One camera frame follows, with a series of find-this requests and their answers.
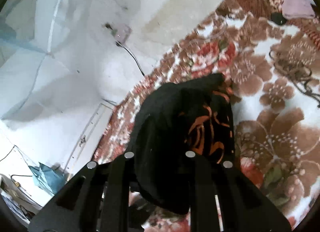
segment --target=floor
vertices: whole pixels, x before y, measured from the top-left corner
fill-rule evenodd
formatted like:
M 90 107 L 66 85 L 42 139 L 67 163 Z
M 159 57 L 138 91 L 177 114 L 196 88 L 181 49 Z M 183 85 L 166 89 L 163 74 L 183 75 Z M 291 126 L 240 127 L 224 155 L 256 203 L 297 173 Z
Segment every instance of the floor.
M 5 13 L 5 23 L 15 29 L 17 39 L 46 56 L 26 105 L 0 123 L 0 158 L 3 149 L 18 144 L 34 162 L 66 166 L 101 98 L 119 103 L 142 79 L 133 58 L 116 46 L 106 23 L 124 23 L 132 29 L 126 45 L 148 74 L 162 54 L 220 2 L 19 0 L 15 7 L 7 6 L 7 12 L 4 7 L 0 16 Z M 14 52 L 0 43 L 0 66 Z M 5 137 L 11 142 L 4 142 Z M 1 163 L 0 173 L 7 167 Z

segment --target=white strip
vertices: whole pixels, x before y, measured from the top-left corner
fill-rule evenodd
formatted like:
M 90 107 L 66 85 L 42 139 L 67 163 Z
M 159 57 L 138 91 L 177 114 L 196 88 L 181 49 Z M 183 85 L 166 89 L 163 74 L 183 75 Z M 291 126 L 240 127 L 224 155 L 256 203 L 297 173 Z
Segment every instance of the white strip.
M 48 38 L 48 47 L 47 47 L 47 52 L 50 53 L 51 52 L 51 42 L 52 42 L 52 33 L 53 33 L 53 26 L 54 26 L 54 22 L 58 13 L 58 9 L 59 9 L 59 5 L 61 3 L 61 0 L 58 0 L 57 5 L 54 9 L 53 12 L 53 18 L 51 21 L 51 26 L 50 26 L 50 32 L 49 32 L 49 38 Z
M 223 222 L 222 222 L 222 215 L 221 215 L 221 209 L 220 209 L 220 204 L 219 204 L 219 198 L 218 198 L 218 195 L 215 195 L 214 197 L 216 199 L 220 231 L 223 231 Z

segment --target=floral bedsheet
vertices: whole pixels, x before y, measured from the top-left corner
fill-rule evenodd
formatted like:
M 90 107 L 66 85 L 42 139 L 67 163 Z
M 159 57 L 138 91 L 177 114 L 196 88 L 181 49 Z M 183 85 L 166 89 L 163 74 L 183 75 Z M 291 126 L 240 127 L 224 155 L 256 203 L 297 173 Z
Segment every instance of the floral bedsheet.
M 163 83 L 222 72 L 234 90 L 239 167 L 294 229 L 320 193 L 320 23 L 274 24 L 282 2 L 224 0 L 115 107 L 93 159 L 124 152 L 142 102 Z M 190 215 L 156 208 L 144 227 L 187 232 L 189 225 Z

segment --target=silver screw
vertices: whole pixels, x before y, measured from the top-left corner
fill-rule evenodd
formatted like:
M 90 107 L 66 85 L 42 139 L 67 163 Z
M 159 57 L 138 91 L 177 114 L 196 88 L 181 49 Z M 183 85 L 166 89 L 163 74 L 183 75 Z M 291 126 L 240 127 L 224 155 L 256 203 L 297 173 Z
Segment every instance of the silver screw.
M 233 166 L 233 163 L 230 162 L 230 161 L 224 161 L 224 162 L 223 162 L 223 166 L 224 166 L 225 168 L 231 168 L 231 167 Z
M 93 169 L 93 168 L 95 168 L 96 166 L 97 166 L 97 163 L 94 162 L 94 161 L 91 161 L 91 162 L 88 162 L 88 163 L 87 163 L 87 168 L 88 168 L 88 169 Z
M 187 151 L 186 152 L 186 157 L 189 157 L 189 158 L 193 158 L 196 156 L 196 153 L 193 152 L 193 151 Z
M 134 157 L 134 153 L 133 152 L 126 152 L 124 154 L 124 157 L 127 158 L 127 159 L 130 159 L 130 158 Z

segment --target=floral blanket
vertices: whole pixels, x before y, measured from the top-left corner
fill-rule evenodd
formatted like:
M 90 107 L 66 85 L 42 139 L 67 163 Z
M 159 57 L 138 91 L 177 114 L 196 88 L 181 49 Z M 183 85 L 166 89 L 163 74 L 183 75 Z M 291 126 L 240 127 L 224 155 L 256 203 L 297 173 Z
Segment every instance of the floral blanket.
M 163 83 L 222 72 L 234 90 L 240 168 L 295 228 L 320 193 L 320 23 L 276 25 L 271 13 L 282 2 L 224 0 L 115 107 L 93 159 L 124 152 L 140 105 Z M 189 225 L 190 215 L 156 208 L 144 227 L 187 232 Z

